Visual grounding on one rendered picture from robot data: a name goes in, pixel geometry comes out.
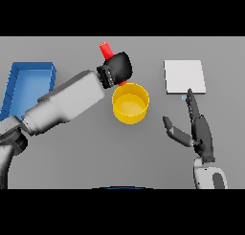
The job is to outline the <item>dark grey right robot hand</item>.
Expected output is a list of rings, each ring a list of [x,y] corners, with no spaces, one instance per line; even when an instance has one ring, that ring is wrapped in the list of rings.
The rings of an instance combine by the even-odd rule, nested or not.
[[[194,152],[202,158],[202,162],[215,162],[212,132],[205,116],[199,112],[192,89],[188,89],[186,103],[189,109],[191,134],[189,135],[175,127],[168,117],[163,117],[167,135],[185,147],[192,147]]]

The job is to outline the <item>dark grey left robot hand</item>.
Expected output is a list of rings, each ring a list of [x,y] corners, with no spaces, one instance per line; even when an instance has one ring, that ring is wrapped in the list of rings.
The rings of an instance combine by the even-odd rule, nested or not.
[[[112,88],[128,80],[133,74],[129,56],[116,53],[97,68],[97,75],[104,89]]]

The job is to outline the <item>red beaker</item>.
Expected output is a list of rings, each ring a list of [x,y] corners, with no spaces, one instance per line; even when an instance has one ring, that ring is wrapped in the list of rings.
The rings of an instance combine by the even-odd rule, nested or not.
[[[111,58],[113,56],[112,50],[111,50],[111,48],[107,42],[103,42],[100,44],[100,51],[101,51],[105,60],[108,60],[109,58]],[[108,87],[109,88],[113,87],[114,81],[113,81],[112,75],[110,74],[109,67],[107,65],[103,65],[102,71],[103,71],[104,76],[108,82]]]

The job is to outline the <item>yellow bowl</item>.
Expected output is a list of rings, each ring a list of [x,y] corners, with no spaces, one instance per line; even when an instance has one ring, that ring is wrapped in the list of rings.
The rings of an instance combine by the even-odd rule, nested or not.
[[[136,124],[145,118],[149,95],[143,86],[126,83],[114,91],[111,102],[113,114],[118,121],[124,124]]]

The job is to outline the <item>pale square measuring scale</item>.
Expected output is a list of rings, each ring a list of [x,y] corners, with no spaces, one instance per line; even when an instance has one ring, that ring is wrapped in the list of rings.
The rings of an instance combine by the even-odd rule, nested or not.
[[[164,71],[169,95],[184,95],[188,89],[194,94],[206,93],[200,60],[165,60]]]

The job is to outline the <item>blue tray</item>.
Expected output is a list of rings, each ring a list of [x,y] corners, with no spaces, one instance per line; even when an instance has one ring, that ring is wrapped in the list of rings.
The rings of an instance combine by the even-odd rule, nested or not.
[[[37,100],[55,87],[56,67],[53,62],[12,62],[0,120],[10,116],[21,118]]]

